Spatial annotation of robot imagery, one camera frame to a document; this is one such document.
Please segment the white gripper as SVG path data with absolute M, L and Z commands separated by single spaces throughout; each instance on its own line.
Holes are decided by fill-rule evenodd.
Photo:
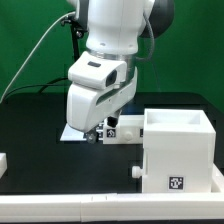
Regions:
M 119 118 L 112 117 L 114 113 L 126 105 L 135 95 L 137 73 L 124 87 L 109 91 L 93 90 L 84 86 L 72 84 L 67 96 L 66 120 L 70 127 L 87 133 L 86 140 L 90 144 L 97 142 L 96 132 L 89 132 L 101 121 L 107 118 L 107 125 L 115 128 Z

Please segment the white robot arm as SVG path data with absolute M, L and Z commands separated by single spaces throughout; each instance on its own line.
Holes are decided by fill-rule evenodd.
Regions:
M 137 85 L 138 39 L 155 40 L 172 24 L 174 0 L 72 0 L 86 26 L 86 50 L 69 68 L 67 124 L 98 140 L 102 121 L 114 128 Z

